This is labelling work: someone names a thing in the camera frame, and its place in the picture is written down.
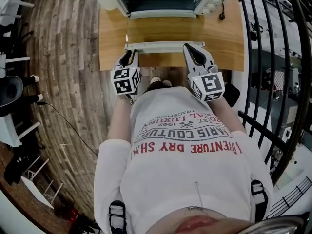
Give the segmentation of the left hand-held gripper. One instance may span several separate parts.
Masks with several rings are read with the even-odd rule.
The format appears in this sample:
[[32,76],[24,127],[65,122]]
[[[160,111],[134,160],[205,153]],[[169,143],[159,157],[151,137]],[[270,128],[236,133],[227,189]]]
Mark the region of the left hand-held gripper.
[[116,61],[111,71],[111,83],[116,95],[135,94],[140,83],[140,68],[138,67],[139,52],[125,51]]

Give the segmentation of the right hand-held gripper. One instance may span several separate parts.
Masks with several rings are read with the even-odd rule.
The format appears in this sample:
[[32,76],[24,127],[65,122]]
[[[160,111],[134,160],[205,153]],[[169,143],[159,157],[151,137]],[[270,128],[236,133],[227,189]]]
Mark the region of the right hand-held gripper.
[[189,69],[188,80],[194,95],[201,102],[220,99],[225,92],[222,73],[218,71],[212,55],[194,44],[184,44],[183,54]]

